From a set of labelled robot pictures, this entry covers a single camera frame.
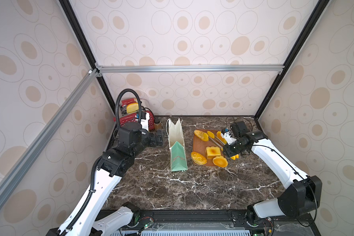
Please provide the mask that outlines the square toast bread piece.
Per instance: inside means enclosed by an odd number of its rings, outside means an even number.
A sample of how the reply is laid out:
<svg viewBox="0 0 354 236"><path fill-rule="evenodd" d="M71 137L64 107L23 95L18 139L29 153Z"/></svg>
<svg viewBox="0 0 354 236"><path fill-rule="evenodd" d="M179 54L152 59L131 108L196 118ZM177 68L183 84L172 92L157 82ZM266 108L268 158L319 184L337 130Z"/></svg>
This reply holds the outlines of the square toast bread piece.
<svg viewBox="0 0 354 236"><path fill-rule="evenodd" d="M219 147L206 147L206 158L213 159L221 156L221 149Z"/></svg>

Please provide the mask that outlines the bread slice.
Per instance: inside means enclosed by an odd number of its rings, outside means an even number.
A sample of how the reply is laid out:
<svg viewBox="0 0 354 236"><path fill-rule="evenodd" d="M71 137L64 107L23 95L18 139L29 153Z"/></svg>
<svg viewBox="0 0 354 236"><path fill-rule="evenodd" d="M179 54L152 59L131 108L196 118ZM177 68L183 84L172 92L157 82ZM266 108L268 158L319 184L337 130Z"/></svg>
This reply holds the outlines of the bread slice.
<svg viewBox="0 0 354 236"><path fill-rule="evenodd" d="M207 134L210 138L215 139L215 135L211 131L207 131Z"/></svg>
<svg viewBox="0 0 354 236"><path fill-rule="evenodd" d="M226 140L222 137L221 131L218 131L218 132L216 133L216 137L221 141L221 143L222 143L223 145L226 145L226 144L227 144Z"/></svg>

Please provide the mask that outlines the paper bag green white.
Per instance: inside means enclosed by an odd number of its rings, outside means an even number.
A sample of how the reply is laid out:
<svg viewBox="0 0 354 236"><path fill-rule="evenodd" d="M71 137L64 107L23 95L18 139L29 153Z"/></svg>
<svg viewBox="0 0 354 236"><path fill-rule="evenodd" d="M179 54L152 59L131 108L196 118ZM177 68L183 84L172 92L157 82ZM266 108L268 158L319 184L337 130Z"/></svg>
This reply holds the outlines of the paper bag green white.
<svg viewBox="0 0 354 236"><path fill-rule="evenodd" d="M171 172L186 171L188 166L186 160L182 121L178 119L176 123L173 123L171 119L168 119L166 122L166 131L171 157Z"/></svg>

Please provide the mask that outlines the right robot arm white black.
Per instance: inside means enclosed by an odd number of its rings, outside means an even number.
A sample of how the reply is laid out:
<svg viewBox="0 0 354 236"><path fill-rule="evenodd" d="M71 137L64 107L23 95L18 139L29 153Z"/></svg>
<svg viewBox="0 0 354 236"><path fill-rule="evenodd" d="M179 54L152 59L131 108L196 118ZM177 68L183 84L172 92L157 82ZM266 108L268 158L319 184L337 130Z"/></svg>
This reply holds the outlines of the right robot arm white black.
<svg viewBox="0 0 354 236"><path fill-rule="evenodd" d="M229 131L223 129L221 137L227 144L223 147L228 157L251 151L279 178L285 191L277 198L261 201L247 207L246 221L256 227L262 220L278 216L297 219L320 206L322 181L309 176L288 160L260 130Z"/></svg>

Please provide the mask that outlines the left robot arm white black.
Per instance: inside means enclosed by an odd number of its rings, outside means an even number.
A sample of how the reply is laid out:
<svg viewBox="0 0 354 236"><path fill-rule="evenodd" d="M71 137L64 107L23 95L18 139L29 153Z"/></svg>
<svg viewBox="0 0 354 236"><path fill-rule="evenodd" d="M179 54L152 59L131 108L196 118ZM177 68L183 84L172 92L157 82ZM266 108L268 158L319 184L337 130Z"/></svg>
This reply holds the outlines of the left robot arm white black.
<svg viewBox="0 0 354 236"><path fill-rule="evenodd" d="M93 164L90 184L73 212L49 236L109 236L128 224L136 224L140 210L131 203L97 220L104 203L116 185L134 164L135 158L148 147L163 145L162 130L148 132L140 123L126 123L118 128L118 141Z"/></svg>

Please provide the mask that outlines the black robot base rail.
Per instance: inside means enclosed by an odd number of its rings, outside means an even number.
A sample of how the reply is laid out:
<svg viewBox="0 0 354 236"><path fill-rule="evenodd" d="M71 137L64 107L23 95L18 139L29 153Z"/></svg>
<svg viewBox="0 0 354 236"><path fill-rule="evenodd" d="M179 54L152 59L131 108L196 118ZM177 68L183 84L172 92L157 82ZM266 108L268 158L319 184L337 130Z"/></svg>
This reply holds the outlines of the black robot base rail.
<svg viewBox="0 0 354 236"><path fill-rule="evenodd" d="M246 222L245 210L141 210L139 224L111 230L110 236L135 234L146 224L143 236L318 236L316 225L304 227L312 218L300 221L279 216L262 220L256 227Z"/></svg>

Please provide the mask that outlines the round bread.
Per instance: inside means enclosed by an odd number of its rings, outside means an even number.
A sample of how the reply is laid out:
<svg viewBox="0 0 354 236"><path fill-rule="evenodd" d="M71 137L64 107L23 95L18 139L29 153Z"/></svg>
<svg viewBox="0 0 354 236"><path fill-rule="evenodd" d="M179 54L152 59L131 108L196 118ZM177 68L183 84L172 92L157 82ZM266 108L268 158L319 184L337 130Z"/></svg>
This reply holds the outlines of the round bread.
<svg viewBox="0 0 354 236"><path fill-rule="evenodd" d="M225 168L228 166L228 161L225 157L223 156L217 156L215 158L212 159L212 163L217 166L217 167L221 167L221 168Z"/></svg>

